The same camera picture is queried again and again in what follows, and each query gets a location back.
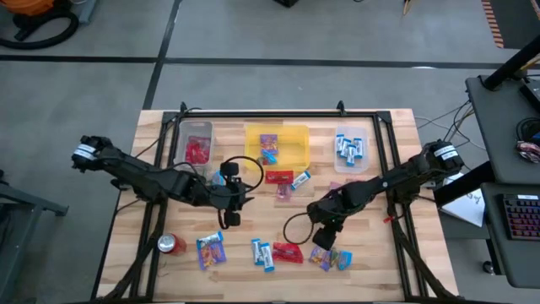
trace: yellow plastic tray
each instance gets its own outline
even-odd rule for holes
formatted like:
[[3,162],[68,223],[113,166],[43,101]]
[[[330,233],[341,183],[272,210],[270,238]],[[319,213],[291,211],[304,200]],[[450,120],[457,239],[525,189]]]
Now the yellow plastic tray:
[[[276,165],[264,166],[264,171],[304,171],[310,166],[310,129],[307,126],[250,124],[246,126],[245,155],[254,159],[262,157],[261,134],[278,135]],[[250,170],[257,165],[246,162]]]

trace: black keyboard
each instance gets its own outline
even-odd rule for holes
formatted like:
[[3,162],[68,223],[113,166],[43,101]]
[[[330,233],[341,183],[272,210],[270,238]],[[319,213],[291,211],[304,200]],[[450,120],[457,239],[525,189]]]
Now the black keyboard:
[[511,240],[540,241],[540,200],[535,195],[502,194]]

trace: black hose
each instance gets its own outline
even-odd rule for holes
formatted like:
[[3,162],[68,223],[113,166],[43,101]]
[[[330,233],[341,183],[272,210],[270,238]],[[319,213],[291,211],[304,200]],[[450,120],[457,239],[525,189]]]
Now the black hose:
[[68,18],[69,26],[59,35],[44,39],[42,41],[17,42],[17,41],[8,41],[8,40],[0,38],[0,46],[5,46],[7,48],[16,49],[16,50],[39,50],[42,48],[47,48],[49,46],[55,46],[61,42],[64,42],[65,40],[69,39],[73,34],[75,34],[78,28],[77,15],[67,10],[51,11],[49,13],[43,14],[42,16],[28,17],[28,18],[33,19],[31,22],[33,23],[33,26],[35,26],[36,28],[44,25],[45,23],[51,20],[60,19],[60,18]]

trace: wooden table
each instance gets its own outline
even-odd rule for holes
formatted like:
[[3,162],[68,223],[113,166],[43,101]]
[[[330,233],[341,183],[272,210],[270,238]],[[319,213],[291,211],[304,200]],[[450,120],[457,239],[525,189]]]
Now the wooden table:
[[[143,111],[138,121],[132,154],[150,145],[159,134],[162,111]],[[391,110],[401,161],[416,155],[421,147],[413,112],[409,109]],[[381,174],[373,122],[370,119],[347,118],[286,118],[286,119],[213,119],[213,168],[234,155],[244,153],[245,125],[248,123],[301,124],[310,128],[311,179],[302,185],[290,202],[278,202],[276,185],[262,184],[252,194],[254,200],[241,211],[242,224],[224,231],[227,262],[202,271],[197,263],[195,241],[219,230],[215,209],[193,208],[187,204],[169,202],[166,232],[173,232],[187,242],[187,253],[179,256],[161,255],[154,293],[155,301],[401,301],[402,287],[397,268],[392,229],[384,224],[386,197],[378,195],[365,210],[345,221],[342,233],[337,234],[335,247],[353,253],[350,268],[324,272],[309,263],[312,242],[300,246],[303,264],[276,262],[276,270],[266,274],[253,265],[251,239],[264,242],[284,242],[284,222],[292,214],[305,211],[305,206],[322,197],[330,182],[345,183],[367,180]],[[359,175],[338,174],[333,167],[334,128],[349,125],[365,128],[369,134],[370,167]],[[387,159],[391,160],[386,130],[383,127]],[[154,161],[155,149],[141,159]],[[240,163],[240,175],[254,184],[257,172],[248,171]],[[133,193],[123,193],[119,207],[133,201]],[[98,296],[109,292],[125,274],[135,258],[143,218],[144,203],[125,208],[116,216],[108,244],[105,266],[100,279]],[[435,276],[450,292],[457,294],[456,282],[446,249],[435,204],[419,200],[412,205],[414,223],[422,258]],[[302,239],[309,233],[307,217],[297,218],[288,228],[288,237]],[[413,265],[408,260],[413,290]],[[146,279],[142,279],[144,292]]]

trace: concrete floor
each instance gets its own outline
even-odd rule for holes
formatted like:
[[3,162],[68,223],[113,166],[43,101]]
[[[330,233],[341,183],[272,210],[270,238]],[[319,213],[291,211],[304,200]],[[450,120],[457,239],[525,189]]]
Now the concrete floor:
[[[34,52],[0,47],[0,56],[157,57],[173,2],[102,1],[94,22],[70,41]],[[421,117],[437,117],[467,100],[465,78],[491,73],[467,63],[503,62],[515,53],[495,47],[480,0],[416,0],[406,17],[401,10],[401,0],[301,0],[291,9],[271,0],[184,0],[167,57],[464,64],[453,69],[165,64],[151,108],[176,109],[182,101],[206,109],[329,108],[343,100],[349,108],[413,108],[420,125]],[[36,37],[58,30],[62,22],[50,23]],[[0,11],[0,36],[13,32]],[[70,155],[83,134],[102,134],[130,149],[153,70],[153,64],[142,63],[0,62],[0,168],[13,186],[70,206],[63,219],[43,216],[18,297],[36,296],[39,303],[90,297],[118,193],[105,173],[72,170]],[[450,126],[451,116],[438,123]],[[483,145],[473,118],[462,131]],[[419,133],[425,143],[444,137],[446,130],[431,125]],[[487,160],[473,145],[459,150],[470,167]],[[447,245],[462,296],[537,302],[540,291],[518,290],[504,277],[482,272],[479,263],[487,259],[482,242]]]

